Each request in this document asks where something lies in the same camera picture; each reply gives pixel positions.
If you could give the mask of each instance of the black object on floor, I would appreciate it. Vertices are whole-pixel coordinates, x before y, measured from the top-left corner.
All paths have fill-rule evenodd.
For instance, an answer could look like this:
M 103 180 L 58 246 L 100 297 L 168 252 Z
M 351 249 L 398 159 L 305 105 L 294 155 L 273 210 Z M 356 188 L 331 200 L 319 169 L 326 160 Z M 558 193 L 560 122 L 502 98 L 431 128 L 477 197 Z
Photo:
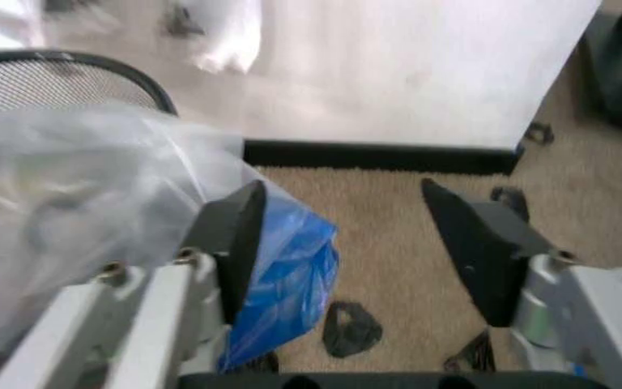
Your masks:
M 607 389 L 588 378 L 556 372 L 191 374 L 179 389 Z
M 342 314 L 348 316 L 343 323 Z M 358 302 L 330 304 L 323 327 L 326 351 L 337 358 L 348 357 L 373 347 L 383 335 L 383 327 Z
M 477 335 L 459 353 L 445 360 L 445 371 L 459 373 L 461 371 L 496 371 L 496 362 L 493 359 L 493 348 L 488 331 Z
M 477 310 L 488 325 L 508 327 L 530 258 L 553 246 L 502 203 L 465 200 L 428 178 L 421 190 Z
M 252 361 L 246 362 L 244 365 L 237 366 L 227 370 L 225 374 L 238 373 L 275 373 L 279 372 L 279 360 L 277 354 L 270 352 L 262 355 Z
M 503 203 L 512 209 L 526 223 L 530 222 L 530 211 L 527 208 L 527 199 L 522 190 L 514 186 L 497 186 L 491 191 L 491 200 Z
M 180 247 L 194 247 L 217 262 L 224 321 L 234 318 L 249 291 L 266 209 L 266 187 L 254 181 L 228 197 L 206 203 Z
M 553 134 L 552 126 L 546 123 L 532 122 L 525 131 L 525 139 L 546 146 L 553 143 L 556 137 Z

